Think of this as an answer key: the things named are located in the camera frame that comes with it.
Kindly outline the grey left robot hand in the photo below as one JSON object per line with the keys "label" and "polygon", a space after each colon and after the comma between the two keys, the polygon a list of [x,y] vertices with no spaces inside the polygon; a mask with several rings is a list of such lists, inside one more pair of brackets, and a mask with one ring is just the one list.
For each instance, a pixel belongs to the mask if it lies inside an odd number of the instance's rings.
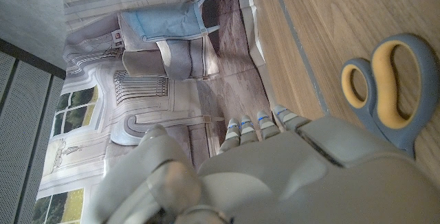
{"label": "grey left robot hand", "polygon": [[156,124],[105,176],[83,223],[438,223],[439,186],[389,142],[334,117],[278,105],[232,121],[194,169]]}

